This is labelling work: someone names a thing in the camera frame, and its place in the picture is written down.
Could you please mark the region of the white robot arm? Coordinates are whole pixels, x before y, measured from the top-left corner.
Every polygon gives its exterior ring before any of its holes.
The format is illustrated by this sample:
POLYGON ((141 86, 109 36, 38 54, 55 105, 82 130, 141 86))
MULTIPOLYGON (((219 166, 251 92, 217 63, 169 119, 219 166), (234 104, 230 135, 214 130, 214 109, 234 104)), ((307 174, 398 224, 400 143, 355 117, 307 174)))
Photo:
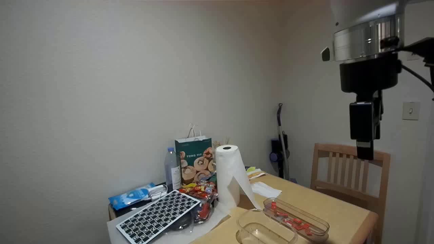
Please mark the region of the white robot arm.
POLYGON ((331 0, 333 13, 332 46, 321 50, 321 59, 339 64, 340 89, 355 94, 350 109, 350 136, 356 155, 371 159, 374 140, 379 138, 382 90, 397 83, 406 70, 432 88, 424 78, 402 64, 400 51, 423 58, 434 70, 434 37, 404 43, 404 8, 409 0, 331 0))

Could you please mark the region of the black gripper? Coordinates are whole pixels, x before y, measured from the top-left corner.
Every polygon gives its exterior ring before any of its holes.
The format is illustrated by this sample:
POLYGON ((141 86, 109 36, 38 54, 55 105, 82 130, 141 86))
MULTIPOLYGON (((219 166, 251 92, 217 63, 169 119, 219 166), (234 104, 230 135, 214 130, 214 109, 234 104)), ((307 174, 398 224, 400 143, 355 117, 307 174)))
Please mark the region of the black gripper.
POLYGON ((396 54, 340 63, 340 88, 356 94, 350 102, 350 136, 356 140, 356 155, 374 157, 374 140, 379 138, 382 90, 397 83, 401 62, 396 54))

